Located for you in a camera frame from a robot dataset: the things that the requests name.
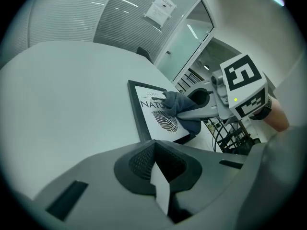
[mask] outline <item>gray cloth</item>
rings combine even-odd
[[[172,117],[177,117],[178,113],[190,111],[197,107],[197,105],[187,96],[179,92],[164,91],[166,99],[161,101],[161,104],[165,106],[165,111]],[[201,131],[200,121],[182,120],[178,118],[178,121],[190,134],[197,135]]]

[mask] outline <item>person's arm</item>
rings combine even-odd
[[[272,106],[270,113],[263,119],[269,126],[275,129],[278,132],[284,131],[289,127],[289,122],[286,115],[283,112],[282,107],[280,106],[278,100],[271,97]]]

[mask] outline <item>table surface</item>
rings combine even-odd
[[[128,80],[177,91],[143,56],[103,44],[44,42],[6,64],[0,135],[11,186],[32,199],[83,159],[139,142]],[[208,150],[204,132],[187,145]]]

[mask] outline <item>wristwatch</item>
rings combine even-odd
[[[262,120],[269,115],[271,110],[272,110],[272,99],[271,99],[270,95],[268,94],[268,102],[266,103],[266,105],[261,109],[261,111],[259,113],[254,114],[254,116],[251,116],[250,119]]]

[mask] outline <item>black chair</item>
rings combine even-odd
[[[136,51],[136,53],[140,56],[144,56],[146,59],[148,59],[153,64],[153,61],[152,61],[150,54],[147,50],[143,49],[142,47],[138,47],[138,50]]]

